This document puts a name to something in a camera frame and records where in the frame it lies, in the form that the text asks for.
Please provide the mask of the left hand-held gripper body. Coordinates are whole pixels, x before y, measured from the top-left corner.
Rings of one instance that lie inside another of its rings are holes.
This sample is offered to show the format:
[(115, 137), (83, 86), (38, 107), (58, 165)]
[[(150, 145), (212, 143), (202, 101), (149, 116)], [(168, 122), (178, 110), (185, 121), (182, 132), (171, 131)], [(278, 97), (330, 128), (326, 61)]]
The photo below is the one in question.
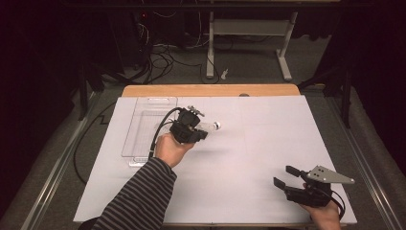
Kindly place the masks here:
[(181, 108), (169, 131), (178, 143), (196, 143), (192, 141), (192, 134), (200, 130), (196, 128), (199, 123), (200, 119), (195, 111)]

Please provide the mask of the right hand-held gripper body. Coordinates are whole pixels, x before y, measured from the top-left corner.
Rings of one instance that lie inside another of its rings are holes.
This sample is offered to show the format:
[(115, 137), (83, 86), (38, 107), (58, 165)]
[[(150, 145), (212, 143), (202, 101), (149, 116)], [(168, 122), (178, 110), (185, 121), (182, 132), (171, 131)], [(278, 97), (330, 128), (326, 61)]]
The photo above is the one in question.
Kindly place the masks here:
[(316, 166), (302, 178), (303, 189), (286, 186), (286, 199), (310, 207), (325, 207), (332, 200), (331, 183), (354, 184), (353, 178), (334, 172), (323, 166)]

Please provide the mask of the clear plastic storage box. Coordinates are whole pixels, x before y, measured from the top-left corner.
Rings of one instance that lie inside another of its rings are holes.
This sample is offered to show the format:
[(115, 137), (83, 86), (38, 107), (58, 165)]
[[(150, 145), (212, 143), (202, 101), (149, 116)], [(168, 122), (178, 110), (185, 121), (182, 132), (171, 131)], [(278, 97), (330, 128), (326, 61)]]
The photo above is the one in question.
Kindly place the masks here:
[(176, 106), (175, 97), (136, 99), (122, 150), (122, 157), (130, 167), (144, 166), (149, 158), (151, 143), (155, 141), (154, 136), (159, 132), (155, 125), (159, 123), (162, 126), (167, 119), (174, 121), (175, 114), (168, 113)]

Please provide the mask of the person's left hand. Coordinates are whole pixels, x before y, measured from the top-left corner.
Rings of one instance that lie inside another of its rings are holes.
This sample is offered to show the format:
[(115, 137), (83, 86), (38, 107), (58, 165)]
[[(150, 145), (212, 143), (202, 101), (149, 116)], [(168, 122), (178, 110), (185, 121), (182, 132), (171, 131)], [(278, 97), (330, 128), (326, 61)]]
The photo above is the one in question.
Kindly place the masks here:
[(155, 156), (164, 161), (169, 167), (174, 168), (192, 148), (193, 144), (180, 144), (171, 133), (166, 133), (157, 140)]

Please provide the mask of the person's right hand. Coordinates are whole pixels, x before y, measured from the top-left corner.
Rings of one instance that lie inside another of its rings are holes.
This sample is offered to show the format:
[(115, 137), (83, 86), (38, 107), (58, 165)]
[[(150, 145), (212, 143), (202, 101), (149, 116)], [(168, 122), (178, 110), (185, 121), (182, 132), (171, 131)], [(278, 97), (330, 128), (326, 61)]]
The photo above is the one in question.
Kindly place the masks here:
[(325, 207), (314, 208), (301, 204), (319, 230), (341, 230), (338, 206), (331, 201)]

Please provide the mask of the white table cover sheet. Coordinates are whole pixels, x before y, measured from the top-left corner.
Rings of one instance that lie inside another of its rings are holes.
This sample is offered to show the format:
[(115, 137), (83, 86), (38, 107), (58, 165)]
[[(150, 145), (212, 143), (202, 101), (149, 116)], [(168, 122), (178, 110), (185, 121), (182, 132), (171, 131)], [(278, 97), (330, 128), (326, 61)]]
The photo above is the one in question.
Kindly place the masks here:
[[(75, 214), (95, 218), (137, 171), (122, 157), (137, 98), (118, 99), (99, 155)], [(332, 161), (303, 96), (177, 97), (176, 107), (194, 106), (203, 123), (219, 122), (175, 167), (177, 175), (165, 223), (172, 225), (296, 225), (309, 217), (277, 188), (305, 183), (286, 166), (334, 172)], [(347, 172), (337, 172), (347, 177)]]

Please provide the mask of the wooden table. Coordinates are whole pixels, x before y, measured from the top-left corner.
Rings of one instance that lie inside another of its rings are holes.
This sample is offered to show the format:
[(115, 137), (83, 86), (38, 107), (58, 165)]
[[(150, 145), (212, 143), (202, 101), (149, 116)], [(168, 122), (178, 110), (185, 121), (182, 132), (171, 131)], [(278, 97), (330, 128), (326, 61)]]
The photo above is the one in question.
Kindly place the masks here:
[(129, 85), (123, 97), (300, 96), (295, 84), (158, 84)]

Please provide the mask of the black metal stand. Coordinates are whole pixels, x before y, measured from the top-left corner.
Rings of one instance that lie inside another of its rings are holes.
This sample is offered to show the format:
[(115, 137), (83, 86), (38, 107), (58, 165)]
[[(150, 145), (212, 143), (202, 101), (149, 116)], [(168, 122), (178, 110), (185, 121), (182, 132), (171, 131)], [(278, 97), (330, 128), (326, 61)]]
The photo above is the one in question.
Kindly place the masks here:
[(94, 92), (102, 92), (104, 90), (101, 68), (97, 63), (84, 62), (79, 68), (80, 121), (84, 119), (88, 110), (87, 86), (90, 86)]
[(350, 89), (351, 89), (351, 70), (346, 65), (336, 65), (312, 78), (298, 84), (298, 88), (303, 90), (310, 85), (322, 84), (323, 94), (326, 97), (341, 95), (341, 119), (346, 126), (350, 128)]

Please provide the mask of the black equipment case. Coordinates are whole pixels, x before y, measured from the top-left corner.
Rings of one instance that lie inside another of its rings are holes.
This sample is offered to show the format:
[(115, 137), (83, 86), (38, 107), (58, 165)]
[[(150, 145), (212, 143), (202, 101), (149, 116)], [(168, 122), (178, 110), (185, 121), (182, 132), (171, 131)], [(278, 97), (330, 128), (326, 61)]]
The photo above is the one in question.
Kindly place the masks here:
[(149, 35), (137, 12), (112, 12), (109, 20), (122, 67), (147, 64), (150, 53)]

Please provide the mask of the dark curtain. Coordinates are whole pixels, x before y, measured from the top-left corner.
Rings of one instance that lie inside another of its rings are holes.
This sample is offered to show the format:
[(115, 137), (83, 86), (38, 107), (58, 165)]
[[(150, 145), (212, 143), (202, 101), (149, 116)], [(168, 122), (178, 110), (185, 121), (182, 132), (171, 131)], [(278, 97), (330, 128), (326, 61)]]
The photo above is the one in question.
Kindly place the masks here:
[(329, 47), (406, 175), (406, 0), (343, 0)]
[(74, 107), (62, 19), (57, 0), (0, 0), (0, 219)]

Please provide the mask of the aluminium floor rail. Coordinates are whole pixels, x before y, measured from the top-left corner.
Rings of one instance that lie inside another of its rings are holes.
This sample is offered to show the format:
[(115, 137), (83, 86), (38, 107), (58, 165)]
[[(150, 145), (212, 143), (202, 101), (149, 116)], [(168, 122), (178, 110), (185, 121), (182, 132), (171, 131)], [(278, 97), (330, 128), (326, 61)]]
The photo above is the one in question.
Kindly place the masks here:
[(87, 111), (84, 113), (83, 118), (78, 121), (64, 151), (56, 160), (20, 230), (37, 230), (73, 157), (74, 148), (79, 145), (79, 137), (84, 133), (85, 126), (89, 121), (89, 115), (97, 105), (101, 95), (101, 92), (92, 92), (90, 94)]
[(344, 131), (346, 139), (350, 144), (350, 152), (352, 158), (354, 159), (355, 165), (360, 172), (363, 182), (369, 190), (369, 193), (372, 197), (374, 206), (377, 208), (380, 216), (385, 222), (385, 225), (388, 230), (404, 230), (402, 224), (399, 221), (398, 216), (395, 213), (395, 209), (390, 203), (386, 192), (383, 190), (383, 187), (379, 184), (377, 177), (373, 173), (371, 165), (368, 163), (364, 155), (364, 151), (361, 150), (358, 142), (355, 139), (355, 136), (352, 133), (352, 130), (349, 127), (346, 127), (344, 124), (340, 107), (338, 103), (332, 99), (327, 98), (327, 104), (332, 110), (336, 120), (338, 121), (341, 129)]

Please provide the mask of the white metal stand frame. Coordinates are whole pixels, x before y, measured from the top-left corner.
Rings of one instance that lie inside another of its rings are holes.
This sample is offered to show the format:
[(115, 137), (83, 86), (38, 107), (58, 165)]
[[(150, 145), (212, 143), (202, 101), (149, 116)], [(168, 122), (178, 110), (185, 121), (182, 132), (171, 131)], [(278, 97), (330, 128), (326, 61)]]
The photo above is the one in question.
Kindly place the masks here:
[(214, 77), (214, 37), (216, 35), (257, 35), (281, 36), (283, 45), (276, 50), (276, 56), (285, 81), (291, 81), (292, 76), (286, 62), (285, 53), (292, 36), (298, 13), (291, 13), (285, 20), (255, 20), (255, 19), (215, 19), (210, 13), (209, 41), (207, 54), (206, 78)]

